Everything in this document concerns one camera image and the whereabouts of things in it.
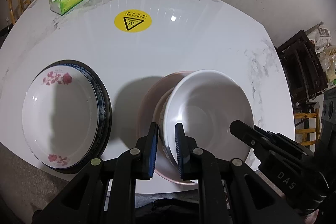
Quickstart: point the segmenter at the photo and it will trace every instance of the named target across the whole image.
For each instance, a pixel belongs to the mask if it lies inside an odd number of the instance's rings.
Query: floral plate
[[[97,96],[98,113],[99,113],[97,134],[93,141],[91,149],[88,151],[85,157],[75,166],[76,168],[81,168],[83,165],[88,163],[90,160],[98,156],[97,152],[99,152],[98,151],[99,148],[102,146],[102,143],[105,142],[105,139],[108,135],[107,133],[108,124],[106,123],[106,104],[105,104],[105,99],[103,96],[103,91],[99,83],[97,82],[96,78],[91,74],[89,70],[87,70],[83,66],[72,64],[72,63],[66,63],[62,65],[73,67],[79,70],[81,73],[83,73],[86,76],[86,78],[90,81],[90,83],[92,84],[93,89],[95,90],[95,93]]]
[[[22,127],[33,154],[65,169],[90,150],[98,127],[98,102],[88,78],[72,67],[53,66],[32,82],[22,107]]]

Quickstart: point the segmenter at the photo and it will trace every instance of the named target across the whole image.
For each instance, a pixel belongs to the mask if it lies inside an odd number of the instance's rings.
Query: hot surface warning sticker
[[[124,32],[141,32],[152,24],[152,19],[144,11],[126,10],[115,17],[114,24]]]

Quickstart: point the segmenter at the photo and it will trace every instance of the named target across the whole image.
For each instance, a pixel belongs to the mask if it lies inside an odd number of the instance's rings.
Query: marble table top
[[[151,25],[125,32],[115,17],[145,11]],[[22,104],[35,76],[49,64],[73,59],[91,67],[104,83],[113,108],[113,126],[103,160],[118,157],[136,143],[135,125],[142,98],[160,78],[176,71],[215,69],[244,90],[254,124],[294,139],[286,78],[265,28],[220,0],[84,0],[65,15],[48,0],[35,0],[21,15],[0,49],[0,142],[30,164],[71,180],[43,165],[26,144]],[[253,153],[248,160],[256,170]],[[156,173],[137,181],[137,193],[194,189]]]

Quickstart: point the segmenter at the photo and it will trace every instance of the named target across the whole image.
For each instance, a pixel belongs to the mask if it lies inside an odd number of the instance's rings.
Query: floor
[[[24,223],[68,183],[24,161],[0,143],[0,196]]]

